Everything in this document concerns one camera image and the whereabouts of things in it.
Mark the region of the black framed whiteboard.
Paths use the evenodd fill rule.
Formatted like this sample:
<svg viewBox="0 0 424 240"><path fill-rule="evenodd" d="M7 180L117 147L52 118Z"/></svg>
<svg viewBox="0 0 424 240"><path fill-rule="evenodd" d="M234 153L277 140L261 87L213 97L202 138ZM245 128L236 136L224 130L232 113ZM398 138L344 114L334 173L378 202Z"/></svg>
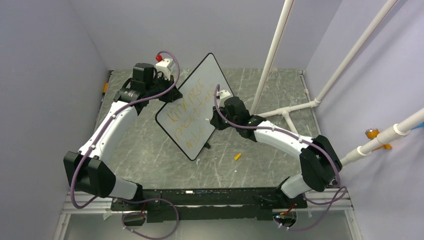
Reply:
<svg viewBox="0 0 424 240"><path fill-rule="evenodd" d="M213 53L208 53L181 83L181 99L164 104L155 116L156 123L194 161L207 145L215 128L206 121L213 116L216 86L233 93Z"/></svg>

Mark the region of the yellow marker cap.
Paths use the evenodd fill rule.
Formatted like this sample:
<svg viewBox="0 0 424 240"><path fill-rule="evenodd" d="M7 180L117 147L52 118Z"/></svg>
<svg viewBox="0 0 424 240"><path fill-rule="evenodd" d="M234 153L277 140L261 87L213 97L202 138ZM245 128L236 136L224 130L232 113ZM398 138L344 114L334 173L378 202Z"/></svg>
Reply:
<svg viewBox="0 0 424 240"><path fill-rule="evenodd" d="M235 157L234 160L237 161L240 157L242 156L242 153L238 153Z"/></svg>

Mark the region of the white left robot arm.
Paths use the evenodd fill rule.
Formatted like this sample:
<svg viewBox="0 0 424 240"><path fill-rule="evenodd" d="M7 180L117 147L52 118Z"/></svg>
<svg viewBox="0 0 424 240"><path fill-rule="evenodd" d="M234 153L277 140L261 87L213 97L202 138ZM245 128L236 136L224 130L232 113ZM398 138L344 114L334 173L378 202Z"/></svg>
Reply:
<svg viewBox="0 0 424 240"><path fill-rule="evenodd" d="M132 122L150 100L172 103L182 98L171 73L175 61L165 58L155 65L137 63L116 92L109 112L89 140L77 152L63 158L71 192L82 191L95 197L122 198L131 210L144 203L138 183L117 177L108 167L112 153Z"/></svg>

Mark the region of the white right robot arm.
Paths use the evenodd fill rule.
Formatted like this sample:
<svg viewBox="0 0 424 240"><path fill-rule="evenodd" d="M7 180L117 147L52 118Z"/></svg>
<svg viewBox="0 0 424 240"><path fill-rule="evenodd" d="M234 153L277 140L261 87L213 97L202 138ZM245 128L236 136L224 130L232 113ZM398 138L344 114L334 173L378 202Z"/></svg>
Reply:
<svg viewBox="0 0 424 240"><path fill-rule="evenodd" d="M300 163L300 173L277 187L276 203L289 207L295 197L314 190L323 192L332 182L340 183L343 166L330 141L323 135L307 137L285 130L259 115L251 115L236 96L216 96L210 124L217 130L232 127L245 139L272 146Z"/></svg>

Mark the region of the yellow handled tool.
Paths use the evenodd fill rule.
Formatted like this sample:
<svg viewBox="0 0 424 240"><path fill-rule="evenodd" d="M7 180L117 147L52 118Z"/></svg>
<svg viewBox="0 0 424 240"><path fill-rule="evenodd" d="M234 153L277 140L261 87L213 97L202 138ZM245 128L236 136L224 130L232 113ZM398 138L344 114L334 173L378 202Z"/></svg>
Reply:
<svg viewBox="0 0 424 240"><path fill-rule="evenodd" d="M102 94L103 94L103 95L105 95L105 94L106 94L106 92L107 92L107 90L108 90L108 85L109 85L109 83L108 83L108 82L106 82L106 83L104 84L103 89L102 89Z"/></svg>

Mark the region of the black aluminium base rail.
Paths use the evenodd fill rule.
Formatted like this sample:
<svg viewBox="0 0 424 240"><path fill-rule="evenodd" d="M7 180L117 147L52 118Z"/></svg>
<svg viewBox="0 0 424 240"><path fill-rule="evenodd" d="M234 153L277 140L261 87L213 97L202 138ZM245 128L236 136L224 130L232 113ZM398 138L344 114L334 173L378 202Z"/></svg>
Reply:
<svg viewBox="0 0 424 240"><path fill-rule="evenodd" d="M143 212L148 223L179 219L227 220L255 219L270 221L276 215L294 217L296 213L324 211L329 202L332 210L349 210L350 196L343 190L329 188L323 192L309 191L291 200L278 200L273 187L144 189L146 203L129 203L117 198L96 198L88 206L77 209L67 196L64 214L124 214Z"/></svg>

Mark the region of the white pvc pipe frame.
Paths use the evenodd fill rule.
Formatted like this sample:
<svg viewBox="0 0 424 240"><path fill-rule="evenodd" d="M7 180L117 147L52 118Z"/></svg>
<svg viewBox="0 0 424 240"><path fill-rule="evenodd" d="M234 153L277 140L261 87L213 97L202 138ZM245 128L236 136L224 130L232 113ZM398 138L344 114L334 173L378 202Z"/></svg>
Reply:
<svg viewBox="0 0 424 240"><path fill-rule="evenodd" d="M420 111L423 1L341 1L305 80L320 129L341 157L365 144L365 129L385 129Z"/></svg>

